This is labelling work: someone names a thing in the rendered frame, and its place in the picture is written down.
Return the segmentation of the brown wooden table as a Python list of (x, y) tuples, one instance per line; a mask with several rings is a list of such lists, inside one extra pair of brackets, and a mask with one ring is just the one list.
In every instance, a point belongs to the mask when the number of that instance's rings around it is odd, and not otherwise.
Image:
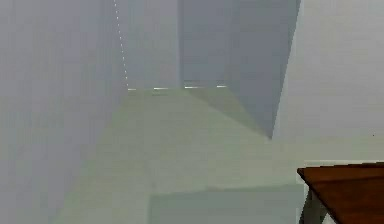
[(384, 162), (298, 168), (308, 194), (298, 224), (384, 224)]

